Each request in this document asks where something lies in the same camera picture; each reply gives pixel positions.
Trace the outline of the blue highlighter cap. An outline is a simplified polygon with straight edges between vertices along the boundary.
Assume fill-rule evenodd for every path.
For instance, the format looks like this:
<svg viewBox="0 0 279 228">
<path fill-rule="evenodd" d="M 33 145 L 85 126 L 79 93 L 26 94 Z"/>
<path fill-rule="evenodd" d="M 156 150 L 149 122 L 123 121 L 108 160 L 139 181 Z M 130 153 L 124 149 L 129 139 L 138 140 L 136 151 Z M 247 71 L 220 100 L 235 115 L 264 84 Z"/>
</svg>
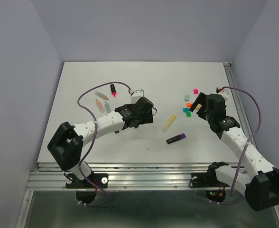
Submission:
<svg viewBox="0 0 279 228">
<path fill-rule="evenodd" d="M 186 112 L 188 112 L 189 111 L 189 109 L 186 107 L 186 108 L 183 108 L 183 112 L 184 113 L 186 113 Z"/>
</svg>

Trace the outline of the yellow pastel highlighter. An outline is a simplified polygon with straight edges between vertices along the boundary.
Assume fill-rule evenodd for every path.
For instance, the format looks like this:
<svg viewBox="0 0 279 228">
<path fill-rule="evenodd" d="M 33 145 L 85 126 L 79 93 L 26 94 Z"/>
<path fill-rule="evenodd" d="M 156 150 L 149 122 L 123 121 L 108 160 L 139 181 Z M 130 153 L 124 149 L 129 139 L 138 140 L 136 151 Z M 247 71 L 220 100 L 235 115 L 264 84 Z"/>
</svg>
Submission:
<svg viewBox="0 0 279 228">
<path fill-rule="evenodd" d="M 162 132 L 166 132 L 168 130 L 168 128 L 171 126 L 171 124 L 174 122 L 176 118 L 176 115 L 175 114 L 172 114 L 168 120 L 166 121 L 166 123 L 164 124 L 163 128 L 161 129 Z"/>
</svg>

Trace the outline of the mint pastel highlighter body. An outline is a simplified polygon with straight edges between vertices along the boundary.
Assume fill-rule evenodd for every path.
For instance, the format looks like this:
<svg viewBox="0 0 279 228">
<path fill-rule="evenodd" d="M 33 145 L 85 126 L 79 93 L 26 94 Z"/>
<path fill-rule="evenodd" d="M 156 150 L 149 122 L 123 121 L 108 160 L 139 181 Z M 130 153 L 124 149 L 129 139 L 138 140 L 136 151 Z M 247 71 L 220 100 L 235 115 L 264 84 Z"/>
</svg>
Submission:
<svg viewBox="0 0 279 228">
<path fill-rule="evenodd" d="M 105 106 L 106 112 L 109 114 L 111 112 L 111 108 L 107 101 L 104 101 L 104 106 Z"/>
</svg>

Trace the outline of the pink highlighter black body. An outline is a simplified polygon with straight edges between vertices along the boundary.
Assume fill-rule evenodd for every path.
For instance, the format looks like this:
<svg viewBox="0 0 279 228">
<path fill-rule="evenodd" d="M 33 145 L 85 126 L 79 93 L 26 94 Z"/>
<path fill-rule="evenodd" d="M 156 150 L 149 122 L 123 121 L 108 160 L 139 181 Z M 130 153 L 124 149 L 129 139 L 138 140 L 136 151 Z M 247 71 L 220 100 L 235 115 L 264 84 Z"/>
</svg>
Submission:
<svg viewBox="0 0 279 228">
<path fill-rule="evenodd" d="M 110 88 L 111 88 L 111 93 L 114 97 L 116 97 L 117 92 L 116 92 L 116 88 L 114 84 L 110 84 Z"/>
</svg>

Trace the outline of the peach pastel highlighter body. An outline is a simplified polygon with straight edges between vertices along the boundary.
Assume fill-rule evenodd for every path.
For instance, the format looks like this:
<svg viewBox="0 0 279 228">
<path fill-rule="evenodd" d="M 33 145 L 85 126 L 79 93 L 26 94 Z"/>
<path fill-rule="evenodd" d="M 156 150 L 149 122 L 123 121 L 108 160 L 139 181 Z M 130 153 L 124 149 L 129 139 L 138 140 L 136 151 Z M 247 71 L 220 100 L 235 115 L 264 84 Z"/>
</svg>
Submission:
<svg viewBox="0 0 279 228">
<path fill-rule="evenodd" d="M 95 100 L 95 103 L 96 103 L 96 105 L 97 105 L 99 111 L 100 111 L 101 113 L 105 113 L 105 108 L 103 107 L 102 103 L 101 103 L 98 99 Z"/>
</svg>

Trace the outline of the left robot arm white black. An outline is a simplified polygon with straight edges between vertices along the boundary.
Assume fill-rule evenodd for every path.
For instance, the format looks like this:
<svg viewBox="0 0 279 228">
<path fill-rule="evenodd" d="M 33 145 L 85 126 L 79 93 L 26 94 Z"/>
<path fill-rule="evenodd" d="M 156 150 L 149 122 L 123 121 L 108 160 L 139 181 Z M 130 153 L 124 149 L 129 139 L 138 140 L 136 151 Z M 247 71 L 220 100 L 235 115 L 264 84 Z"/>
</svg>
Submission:
<svg viewBox="0 0 279 228">
<path fill-rule="evenodd" d="M 134 104 L 125 104 L 97 120 L 71 125 L 60 124 L 47 145 L 47 149 L 62 171 L 75 175 L 82 187 L 93 183 L 93 171 L 81 159 L 82 149 L 90 143 L 92 149 L 95 140 L 109 133 L 119 132 L 139 125 L 153 123 L 154 104 L 146 97 L 141 97 Z"/>
</svg>

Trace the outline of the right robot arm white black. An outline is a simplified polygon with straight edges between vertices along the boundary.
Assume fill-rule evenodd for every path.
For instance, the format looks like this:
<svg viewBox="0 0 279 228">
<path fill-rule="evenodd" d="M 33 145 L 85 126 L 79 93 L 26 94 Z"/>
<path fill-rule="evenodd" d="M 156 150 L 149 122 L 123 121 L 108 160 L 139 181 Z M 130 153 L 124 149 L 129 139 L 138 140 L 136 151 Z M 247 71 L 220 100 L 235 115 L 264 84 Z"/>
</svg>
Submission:
<svg viewBox="0 0 279 228">
<path fill-rule="evenodd" d="M 213 162 L 206 172 L 192 173 L 191 188 L 229 186 L 242 194 L 254 211 L 279 205 L 279 169 L 251 144 L 237 120 L 226 114 L 227 94 L 200 93 L 190 111 L 206 120 L 212 132 L 239 159 L 237 169 L 224 161 Z"/>
</svg>

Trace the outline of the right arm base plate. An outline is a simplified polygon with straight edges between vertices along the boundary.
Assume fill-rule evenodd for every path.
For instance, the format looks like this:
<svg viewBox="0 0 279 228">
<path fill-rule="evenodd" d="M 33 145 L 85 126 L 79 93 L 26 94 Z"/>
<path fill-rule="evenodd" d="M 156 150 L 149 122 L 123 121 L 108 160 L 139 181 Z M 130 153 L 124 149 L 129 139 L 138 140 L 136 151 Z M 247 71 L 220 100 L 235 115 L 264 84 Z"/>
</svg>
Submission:
<svg viewBox="0 0 279 228">
<path fill-rule="evenodd" d="M 189 187 L 192 189 L 211 188 L 211 190 L 205 190 L 205 198 L 203 198 L 209 202 L 220 204 L 226 198 L 226 184 L 210 178 L 206 172 L 192 173 Z"/>
</svg>

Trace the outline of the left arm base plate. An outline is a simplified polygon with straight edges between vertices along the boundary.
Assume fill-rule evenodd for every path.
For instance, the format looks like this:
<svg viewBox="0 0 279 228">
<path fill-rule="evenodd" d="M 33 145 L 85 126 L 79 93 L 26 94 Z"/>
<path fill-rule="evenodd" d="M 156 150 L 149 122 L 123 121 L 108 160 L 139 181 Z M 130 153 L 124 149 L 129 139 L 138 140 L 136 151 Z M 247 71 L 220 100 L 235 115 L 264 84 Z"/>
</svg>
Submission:
<svg viewBox="0 0 279 228">
<path fill-rule="evenodd" d="M 65 187 L 67 189 L 76 190 L 75 197 L 78 204 L 83 206 L 93 206 L 93 202 L 97 199 L 98 188 L 94 187 L 87 180 L 79 180 L 72 173 L 64 173 L 66 177 Z M 102 189 L 108 188 L 108 174 L 107 173 L 93 173 L 88 179 Z"/>
</svg>

